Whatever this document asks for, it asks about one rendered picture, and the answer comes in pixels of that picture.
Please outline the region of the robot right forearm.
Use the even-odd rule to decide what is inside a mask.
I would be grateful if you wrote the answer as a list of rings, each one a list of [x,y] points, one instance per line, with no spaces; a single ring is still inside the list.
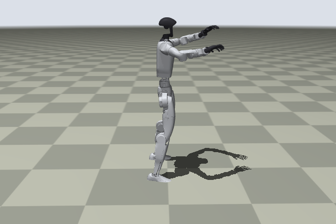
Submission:
[[[181,50],[179,53],[181,54],[187,54],[189,59],[195,58],[195,57],[201,57],[201,56],[206,56],[208,53],[204,52],[204,49],[194,49],[194,50]]]

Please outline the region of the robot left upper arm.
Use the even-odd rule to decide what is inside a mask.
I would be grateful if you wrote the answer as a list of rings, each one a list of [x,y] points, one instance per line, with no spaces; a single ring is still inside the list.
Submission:
[[[173,43],[173,45],[174,45],[174,47],[175,46],[178,46],[178,45],[186,45],[186,44],[188,44],[188,41],[187,41],[187,37],[184,37],[184,38],[180,38],[180,39],[178,39],[178,38],[175,38],[175,39],[169,39],[172,43]]]

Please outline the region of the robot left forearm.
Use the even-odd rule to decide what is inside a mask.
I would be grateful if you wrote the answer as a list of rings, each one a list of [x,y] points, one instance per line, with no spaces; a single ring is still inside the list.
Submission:
[[[200,32],[199,32],[200,33]],[[205,38],[206,36],[202,36],[201,38],[199,38],[199,33],[195,33],[195,34],[190,34],[190,35],[186,35],[186,36],[182,36],[181,38],[187,37],[187,41],[188,42],[192,42],[192,41],[196,41],[196,40],[200,40]]]

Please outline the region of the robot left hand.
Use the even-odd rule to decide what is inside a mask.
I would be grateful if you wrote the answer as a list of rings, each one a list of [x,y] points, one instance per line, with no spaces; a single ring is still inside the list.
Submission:
[[[206,36],[207,35],[207,33],[209,32],[209,31],[211,31],[212,29],[219,29],[219,27],[218,26],[216,26],[216,25],[212,25],[212,26],[209,26],[209,27],[207,27],[207,28],[205,28],[204,30],[202,30],[200,33],[199,33],[199,38],[201,38],[202,36]]]

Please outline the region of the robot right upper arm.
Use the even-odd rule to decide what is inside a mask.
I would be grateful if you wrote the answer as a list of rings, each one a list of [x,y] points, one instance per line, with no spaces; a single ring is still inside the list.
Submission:
[[[159,50],[161,51],[161,53],[165,55],[170,55],[172,57],[179,59],[179,61],[181,62],[187,60],[187,54],[179,53],[179,51],[176,48],[172,47],[167,43],[162,44]]]

